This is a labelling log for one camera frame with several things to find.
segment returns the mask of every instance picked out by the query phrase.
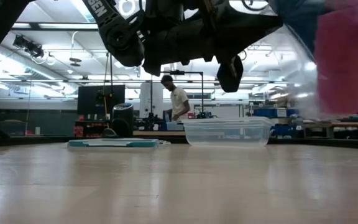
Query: white t-shirt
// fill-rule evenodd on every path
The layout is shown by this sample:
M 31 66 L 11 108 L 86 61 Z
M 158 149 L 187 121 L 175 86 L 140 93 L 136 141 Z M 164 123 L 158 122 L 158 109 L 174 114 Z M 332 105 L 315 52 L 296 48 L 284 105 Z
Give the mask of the white t-shirt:
M 176 87 L 175 90 L 171 92 L 172 116 L 185 109 L 183 103 L 186 101 L 188 101 L 186 92 L 182 88 Z

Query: man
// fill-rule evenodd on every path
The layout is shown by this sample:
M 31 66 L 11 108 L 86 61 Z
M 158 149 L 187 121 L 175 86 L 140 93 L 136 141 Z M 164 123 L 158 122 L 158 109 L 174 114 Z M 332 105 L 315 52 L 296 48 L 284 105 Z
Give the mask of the man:
M 161 84 L 171 92 L 172 109 L 166 113 L 172 114 L 172 120 L 176 121 L 180 116 L 190 111 L 189 99 L 186 92 L 173 84 L 173 78 L 170 75 L 164 75 Z

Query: blue fabric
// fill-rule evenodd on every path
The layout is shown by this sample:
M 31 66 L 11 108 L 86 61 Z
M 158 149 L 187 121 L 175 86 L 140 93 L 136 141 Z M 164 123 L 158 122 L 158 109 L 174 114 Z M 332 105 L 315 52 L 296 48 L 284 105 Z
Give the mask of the blue fabric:
M 329 12 L 324 0 L 269 0 L 269 4 L 313 54 L 318 17 Z

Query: wooden table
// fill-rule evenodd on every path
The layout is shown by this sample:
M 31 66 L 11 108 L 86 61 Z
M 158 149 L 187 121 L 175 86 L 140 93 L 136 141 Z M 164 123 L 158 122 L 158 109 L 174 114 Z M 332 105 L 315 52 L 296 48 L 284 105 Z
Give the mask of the wooden table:
M 358 223 L 358 149 L 0 147 L 0 224 Z

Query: transparent plastic bin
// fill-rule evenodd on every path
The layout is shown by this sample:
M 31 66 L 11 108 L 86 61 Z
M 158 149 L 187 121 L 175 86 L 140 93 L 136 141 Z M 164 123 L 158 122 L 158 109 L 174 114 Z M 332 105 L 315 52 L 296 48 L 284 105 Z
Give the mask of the transparent plastic bin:
M 183 120 L 192 146 L 263 147 L 273 123 L 264 117 Z

